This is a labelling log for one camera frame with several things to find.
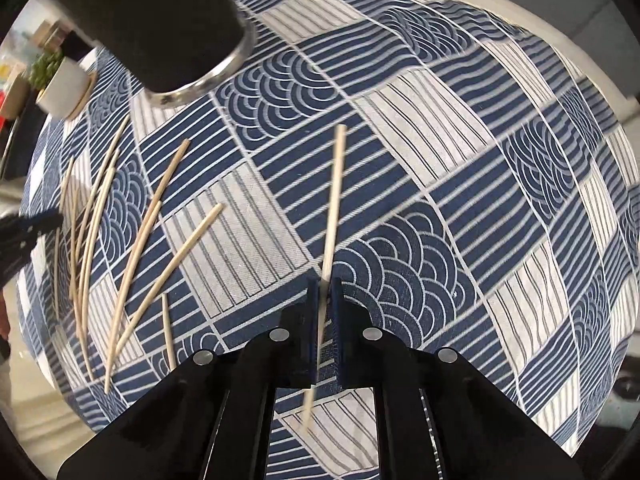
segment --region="floor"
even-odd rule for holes
[[[62,463],[94,434],[46,380],[26,349],[17,329],[15,283],[9,282],[3,292],[14,329],[9,340],[12,356],[0,371],[0,390],[4,392],[10,384],[13,415],[10,424],[13,423],[20,444],[40,471],[55,478]]]

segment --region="black cylinder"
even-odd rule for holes
[[[243,34],[232,0],[59,0],[152,92],[204,76]]]

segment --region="wooden skewer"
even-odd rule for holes
[[[76,212],[78,211],[78,197],[80,195],[80,186],[76,186],[71,200],[71,250],[69,251],[69,269],[71,273],[71,283],[69,284],[69,299],[76,306],[78,302],[78,291],[76,290],[76,270],[78,263],[76,262]]]
[[[342,173],[344,171],[344,149],[347,139],[347,127],[338,124],[334,133],[334,164],[331,175],[331,191],[329,193],[329,207],[326,218],[326,233],[324,234],[324,256],[322,257],[322,271],[320,273],[320,298],[318,305],[318,360],[316,361],[317,373],[320,371],[320,347],[324,335],[324,322],[326,320],[326,300],[329,292],[331,271],[334,265],[335,239],[338,231],[338,218],[340,216],[340,194],[342,192]],[[305,390],[302,411],[302,431],[308,431],[311,421],[311,411],[314,406],[315,390],[313,386]]]
[[[116,351],[116,338],[118,337],[118,327],[120,325],[120,320],[122,319],[122,314],[124,313],[124,304],[127,297],[127,292],[129,291],[129,286],[131,284],[133,274],[136,271],[136,266],[140,259],[140,255],[145,248],[146,240],[149,238],[149,234],[156,224],[156,218],[158,218],[158,213],[160,212],[161,207],[162,202],[157,202],[156,206],[153,208],[151,215],[149,215],[149,218],[147,218],[145,215],[145,219],[143,220],[139,231],[139,233],[142,234],[139,234],[136,237],[133,248],[131,249],[131,255],[129,257],[129,260],[133,260],[136,264],[132,266],[127,265],[124,271],[122,284],[120,285],[120,290],[118,292],[118,299],[116,300],[116,306],[113,310],[113,319],[111,320],[111,332],[109,334],[109,349],[107,354],[107,367],[105,368],[104,374],[105,394],[109,393],[109,389],[111,387],[111,369],[113,368],[113,361]]]
[[[160,203],[160,199],[162,198],[162,194],[164,190],[169,185],[169,181],[172,176],[174,176],[175,170],[180,164],[182,158],[184,157],[184,153],[186,153],[190,144],[189,139],[184,139],[178,149],[174,154],[174,158],[172,158],[169,163],[169,167],[164,172],[162,179],[160,180],[160,184],[158,184],[158,188],[151,199],[151,203],[146,209],[145,217],[142,219],[142,224],[140,224],[140,229],[138,234],[136,235],[136,239],[134,241],[133,248],[129,254],[129,259],[127,260],[127,266],[125,267],[123,279],[120,283],[120,289],[118,290],[118,297],[116,299],[116,307],[113,311],[113,319],[111,319],[111,330],[109,333],[109,348],[107,354],[107,366],[104,371],[104,393],[108,394],[109,389],[111,387],[111,370],[113,369],[113,362],[115,359],[115,351],[116,351],[116,343],[118,338],[118,327],[120,326],[120,320],[122,319],[122,314],[124,313],[124,304],[127,300],[127,294],[129,293],[129,287],[131,286],[131,281],[136,272],[136,267],[138,266],[138,261],[140,260],[140,256],[142,254],[142,249],[145,247],[146,239],[151,232],[151,228],[156,223],[156,217],[158,216],[159,208],[156,210],[156,206]]]
[[[116,149],[116,144],[120,140],[120,136],[122,135],[124,128],[127,126],[127,122],[129,121],[129,114],[125,115],[122,122],[120,123],[120,127],[117,129],[113,139],[111,139],[111,144],[107,149],[107,153],[104,155],[104,159],[102,160],[102,164],[100,165],[100,170],[98,170],[98,176],[95,178],[94,184],[91,186],[91,192],[89,193],[89,199],[86,201],[86,206],[84,207],[84,214],[82,215],[82,222],[80,224],[80,231],[78,233],[78,242],[76,243],[76,261],[80,258],[80,248],[82,247],[82,240],[84,239],[84,231],[87,226],[87,222],[89,221],[89,214],[91,213],[92,205],[94,204],[95,196],[98,193],[98,189],[100,187],[100,181],[104,176],[104,172],[107,170],[107,166],[111,160],[111,154],[113,150]]]
[[[102,210],[104,209],[104,205],[107,202],[107,197],[109,195],[109,190],[111,189],[111,182],[113,181],[113,176],[115,175],[115,168],[110,166],[107,170],[107,174],[104,177],[104,182],[102,183],[102,187],[100,188],[100,195],[98,196],[97,206],[94,210],[94,216],[91,220],[91,227],[89,228],[89,236],[86,240],[87,248],[84,250],[85,259],[82,262],[82,267],[84,271],[84,279],[82,280],[82,333],[81,333],[81,343],[84,343],[84,346],[87,345],[87,334],[89,330],[89,282],[91,275],[91,263],[94,259],[94,246],[95,241],[98,237],[98,230],[100,229],[100,219],[102,218]],[[87,371],[89,373],[89,378],[94,381],[94,372],[91,370],[91,366],[89,364],[88,353],[84,356],[84,363],[86,365]]]
[[[118,156],[120,155],[120,149],[116,148],[115,150],[113,150],[113,153],[111,154],[111,160],[109,161],[109,168],[113,168],[115,166],[116,160],[118,160]],[[92,216],[91,220],[92,222],[94,221],[94,217],[96,214],[96,210],[94,210],[94,216]],[[89,233],[91,234],[91,224],[89,224]],[[80,267],[80,275],[78,276],[78,291],[82,292],[84,291],[84,276],[86,274],[86,266],[87,264],[91,265],[91,261],[88,259],[88,253],[89,253],[89,245],[85,244],[84,245],[84,253],[82,255],[82,264]]]
[[[69,164],[66,166],[65,176],[62,179],[62,185],[60,186],[60,207],[59,211],[64,214],[66,190],[69,187],[69,179],[71,178],[71,169],[74,166],[73,156],[69,159]],[[56,313],[56,319],[60,319],[60,303],[58,300],[58,258],[60,252],[60,228],[56,229],[56,241],[53,247],[53,308]]]
[[[160,289],[164,285],[164,282],[169,278],[171,273],[174,272],[176,267],[180,265],[184,257],[189,253],[189,251],[191,251],[198,240],[200,240],[200,237],[205,233],[205,231],[209,228],[209,226],[213,223],[213,221],[223,209],[224,206],[222,204],[216,204],[215,206],[213,206],[211,211],[209,211],[209,214],[202,219],[200,225],[196,227],[195,231],[191,233],[189,238],[187,238],[187,241],[185,241],[180,250],[178,250],[177,254],[171,259],[169,264],[166,266],[166,269],[163,270],[162,274],[160,274],[158,279],[155,280],[151,289],[149,289],[148,293],[146,294],[145,299],[142,300],[142,303],[138,307],[138,310],[131,318],[131,322],[123,332],[122,337],[118,341],[118,345],[116,346],[116,357],[120,355],[120,352],[122,352],[124,345],[129,340],[129,337],[131,337],[131,334],[133,334],[136,325],[140,322],[142,316],[144,316],[144,313],[149,308],[149,305],[151,305],[154,298],[158,295],[158,292],[160,292]]]
[[[174,371],[175,353],[174,353],[174,337],[171,335],[171,319],[169,318],[169,298],[166,294],[162,295],[162,326],[164,327],[164,342],[166,343],[166,355],[169,358],[169,370]]]

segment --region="patterned fabric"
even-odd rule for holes
[[[86,61],[98,82],[84,113],[44,127],[23,212],[58,203],[71,156],[83,205],[131,116],[92,263],[89,347],[99,379],[88,382],[66,298],[68,213],[60,322],[53,237],[17,279],[21,329],[43,371],[95,431],[167,373],[157,301],[120,356],[114,388],[102,392],[127,257],[187,137],[127,315],[223,202],[164,286],[178,361],[199,348],[239,348],[275,326],[319,273],[333,130],[344,123],[334,275],[346,294],[408,345],[462,352],[574,452],[609,393],[638,308],[640,178],[602,95],[545,41],[462,2],[236,1],[258,41],[215,92],[154,109],[101,50]],[[269,478],[377,477],[372,393],[340,391],[329,357],[309,434],[300,431],[301,392],[278,393]]]

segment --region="green plant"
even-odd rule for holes
[[[56,75],[64,56],[62,52],[45,52],[31,65],[29,83],[36,90],[44,90]]]

